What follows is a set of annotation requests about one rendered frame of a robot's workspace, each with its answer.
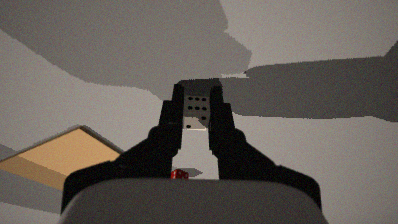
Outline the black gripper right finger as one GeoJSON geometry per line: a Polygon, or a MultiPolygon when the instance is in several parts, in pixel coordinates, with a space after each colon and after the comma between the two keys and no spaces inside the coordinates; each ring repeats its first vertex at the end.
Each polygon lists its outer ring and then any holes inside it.
{"type": "Polygon", "coordinates": [[[218,158],[219,179],[269,181],[294,187],[309,195],[322,212],[320,187],[312,177],[277,166],[270,158],[247,143],[235,128],[230,103],[224,103],[221,86],[210,91],[209,150],[218,158]]]}

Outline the white die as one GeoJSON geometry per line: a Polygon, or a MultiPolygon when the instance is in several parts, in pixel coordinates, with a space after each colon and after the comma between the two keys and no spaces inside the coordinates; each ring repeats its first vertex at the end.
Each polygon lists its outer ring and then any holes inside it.
{"type": "Polygon", "coordinates": [[[184,96],[183,129],[206,131],[209,120],[209,97],[184,96]]]}

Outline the tan mat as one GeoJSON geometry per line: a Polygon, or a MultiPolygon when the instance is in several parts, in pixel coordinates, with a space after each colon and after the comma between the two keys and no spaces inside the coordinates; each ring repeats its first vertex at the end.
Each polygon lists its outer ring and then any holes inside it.
{"type": "Polygon", "coordinates": [[[123,152],[82,125],[0,161],[0,169],[63,190],[72,172],[123,152]]]}

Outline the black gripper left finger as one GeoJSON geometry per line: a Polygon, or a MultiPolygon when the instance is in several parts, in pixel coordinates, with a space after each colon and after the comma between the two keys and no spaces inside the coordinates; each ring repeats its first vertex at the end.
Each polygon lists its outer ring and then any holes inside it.
{"type": "Polygon", "coordinates": [[[151,128],[146,139],[113,161],[82,168],[67,176],[60,217],[81,190],[96,183],[123,178],[171,178],[172,158],[181,150],[183,109],[184,86],[174,84],[172,100],[163,101],[159,124],[151,128]]]}

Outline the red die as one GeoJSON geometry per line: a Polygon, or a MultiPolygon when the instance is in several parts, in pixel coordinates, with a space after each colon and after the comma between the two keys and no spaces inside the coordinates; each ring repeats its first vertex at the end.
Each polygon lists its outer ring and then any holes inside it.
{"type": "Polygon", "coordinates": [[[188,173],[181,171],[179,169],[174,170],[171,172],[171,178],[187,178],[188,179],[188,173]]]}

